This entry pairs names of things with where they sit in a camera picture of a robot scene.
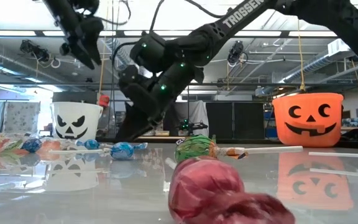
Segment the glossy table surface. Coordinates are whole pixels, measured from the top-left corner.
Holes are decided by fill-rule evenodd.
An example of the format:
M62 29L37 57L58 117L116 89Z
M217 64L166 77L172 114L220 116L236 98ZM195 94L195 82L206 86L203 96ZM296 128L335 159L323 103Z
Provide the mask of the glossy table surface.
M37 163L32 156L0 156L0 224L174 223L167 208L173 170L164 163L174 150L174 144L149 144L132 161L41 157ZM247 191L278 197L297 223L358 223L358 158L308 151L321 150L221 160L238 170ZM350 173L318 172L322 169Z

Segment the red lollipop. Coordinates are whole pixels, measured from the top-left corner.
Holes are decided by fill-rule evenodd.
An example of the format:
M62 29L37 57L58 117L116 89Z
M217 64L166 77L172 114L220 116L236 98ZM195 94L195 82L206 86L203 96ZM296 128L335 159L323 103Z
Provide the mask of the red lollipop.
M177 165L168 207L177 223L295 223L295 217L279 200L266 194L245 193L235 168L208 156Z

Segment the white pumpkin bucket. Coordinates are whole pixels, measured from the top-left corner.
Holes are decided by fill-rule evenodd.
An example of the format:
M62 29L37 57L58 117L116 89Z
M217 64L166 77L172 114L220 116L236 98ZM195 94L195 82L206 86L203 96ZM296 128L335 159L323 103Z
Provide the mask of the white pumpkin bucket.
M95 139L103 108L89 103L56 102L52 111L53 137L85 142Z

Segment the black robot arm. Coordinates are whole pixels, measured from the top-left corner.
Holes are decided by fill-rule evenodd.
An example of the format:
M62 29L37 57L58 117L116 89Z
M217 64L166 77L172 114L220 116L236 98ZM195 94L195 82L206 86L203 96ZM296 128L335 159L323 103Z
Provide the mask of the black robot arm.
M326 26L358 55L358 9L350 0L245 0L218 21L205 24L186 37L164 40L144 33L131 50L131 58L159 77L140 77L135 66L121 74L119 86L130 98L118 139L134 139L163 118L168 105L195 79L202 82L207 65L223 45L267 9L298 16L311 24Z
M94 69L93 61L101 65L97 43L104 26L100 18L93 16L98 10L99 0L43 1L55 19L55 25L65 34L60 53L71 55L90 69ZM79 9L89 14L77 12Z
M187 37L167 41L167 45L183 50L183 41L186 45L192 42L192 49L184 49L187 59L205 66L230 38L267 9L329 28L358 55L358 9L350 0L245 0L218 21L197 28Z

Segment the orange pumpkin bucket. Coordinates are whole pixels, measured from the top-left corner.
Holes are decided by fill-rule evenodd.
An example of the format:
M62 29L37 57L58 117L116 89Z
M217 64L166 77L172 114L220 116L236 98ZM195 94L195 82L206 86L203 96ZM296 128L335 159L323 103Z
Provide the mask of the orange pumpkin bucket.
M279 140L291 146L331 147L341 138L343 96L305 93L273 100Z

